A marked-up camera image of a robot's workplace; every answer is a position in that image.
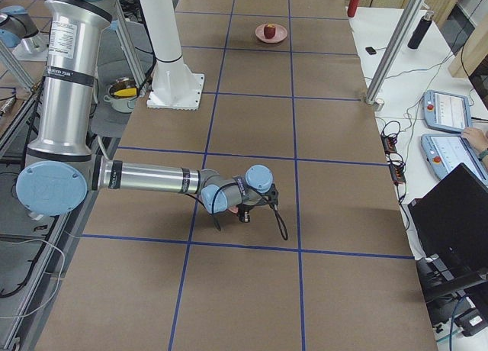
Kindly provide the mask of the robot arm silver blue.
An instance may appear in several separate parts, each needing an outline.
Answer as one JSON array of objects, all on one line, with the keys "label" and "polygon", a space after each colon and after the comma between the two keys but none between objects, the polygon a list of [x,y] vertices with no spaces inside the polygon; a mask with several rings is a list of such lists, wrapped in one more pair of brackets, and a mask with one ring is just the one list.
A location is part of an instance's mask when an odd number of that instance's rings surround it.
[{"label": "robot arm silver blue", "polygon": [[1,41],[7,48],[13,49],[38,34],[36,24],[24,7],[10,5],[1,9]]},{"label": "robot arm silver blue", "polygon": [[102,32],[117,0],[45,0],[53,16],[44,71],[43,110],[37,138],[27,145],[17,197],[28,210],[56,216],[74,210],[103,188],[196,194],[210,214],[235,208],[247,221],[254,206],[275,208],[271,170],[255,165],[223,178],[212,169],[125,163],[95,155],[86,134]]}]

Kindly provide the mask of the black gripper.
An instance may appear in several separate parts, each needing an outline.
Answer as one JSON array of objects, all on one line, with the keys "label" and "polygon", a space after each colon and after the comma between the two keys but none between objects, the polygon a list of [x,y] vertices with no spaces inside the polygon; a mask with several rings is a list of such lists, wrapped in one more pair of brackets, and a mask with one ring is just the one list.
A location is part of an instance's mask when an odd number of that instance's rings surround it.
[{"label": "black gripper", "polygon": [[249,223],[251,221],[251,217],[249,213],[253,209],[253,206],[247,204],[238,204],[236,207],[237,207],[237,215],[239,216],[239,220],[242,223]]}]

